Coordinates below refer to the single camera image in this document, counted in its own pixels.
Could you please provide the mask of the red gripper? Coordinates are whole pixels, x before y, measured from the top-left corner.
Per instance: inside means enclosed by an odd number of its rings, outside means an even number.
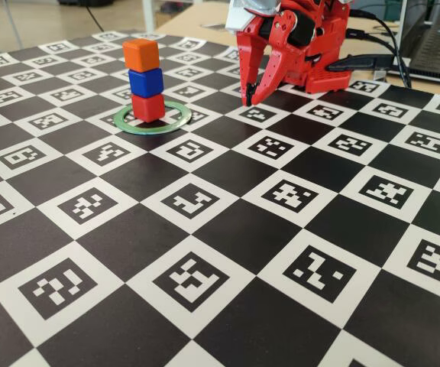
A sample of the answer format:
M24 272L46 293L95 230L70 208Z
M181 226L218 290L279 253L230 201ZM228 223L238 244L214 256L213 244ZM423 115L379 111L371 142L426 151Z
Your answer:
M244 106L269 97L282 82L290 65L300 57L321 21L318 9L245 9L249 20L237 33L241 99ZM264 75L257 75L266 47L271 54Z

